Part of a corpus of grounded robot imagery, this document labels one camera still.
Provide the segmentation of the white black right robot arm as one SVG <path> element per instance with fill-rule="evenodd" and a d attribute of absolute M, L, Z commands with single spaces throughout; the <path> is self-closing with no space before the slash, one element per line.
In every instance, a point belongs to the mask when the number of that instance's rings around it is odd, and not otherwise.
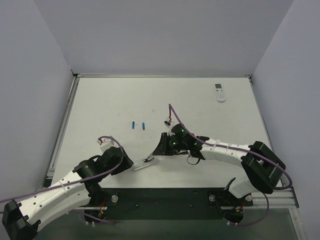
<path fill-rule="evenodd" d="M 285 164 L 261 141 L 249 145 L 230 144 L 207 136 L 195 136 L 181 124 L 163 132 L 152 153 L 155 156 L 187 154 L 198 160 L 216 160 L 242 168 L 245 176 L 233 178 L 226 187 L 237 199 L 253 192 L 272 194 L 286 169 Z"/>

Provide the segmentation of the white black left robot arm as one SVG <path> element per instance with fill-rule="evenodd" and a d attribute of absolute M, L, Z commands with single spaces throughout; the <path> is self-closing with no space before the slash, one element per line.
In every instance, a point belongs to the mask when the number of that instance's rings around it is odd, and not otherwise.
<path fill-rule="evenodd" d="M 81 161 L 51 187 L 10 200 L 3 210 L 2 225 L 11 240 L 32 240 L 53 220 L 73 209 L 96 206 L 103 199 L 100 182 L 108 175 L 117 175 L 133 165 L 121 147 L 110 147 L 102 155 Z"/>

